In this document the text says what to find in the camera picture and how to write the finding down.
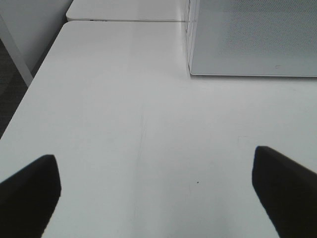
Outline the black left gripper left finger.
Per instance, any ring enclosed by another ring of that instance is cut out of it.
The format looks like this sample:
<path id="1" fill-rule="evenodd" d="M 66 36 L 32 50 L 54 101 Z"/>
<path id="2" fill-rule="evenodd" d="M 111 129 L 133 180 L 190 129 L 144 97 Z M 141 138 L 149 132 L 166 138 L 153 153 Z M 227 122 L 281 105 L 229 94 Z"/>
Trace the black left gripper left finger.
<path id="1" fill-rule="evenodd" d="M 0 236 L 40 238 L 61 195 L 54 155 L 43 155 L 0 184 Z"/>

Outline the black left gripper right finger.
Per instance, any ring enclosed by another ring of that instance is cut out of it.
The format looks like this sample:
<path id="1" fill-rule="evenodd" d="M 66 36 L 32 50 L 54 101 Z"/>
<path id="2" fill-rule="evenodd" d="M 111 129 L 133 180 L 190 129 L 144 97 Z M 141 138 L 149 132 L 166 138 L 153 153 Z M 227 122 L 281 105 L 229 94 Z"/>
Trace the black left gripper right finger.
<path id="1" fill-rule="evenodd" d="M 316 173 L 268 146 L 258 146 L 252 185 L 279 237 L 317 236 Z"/>

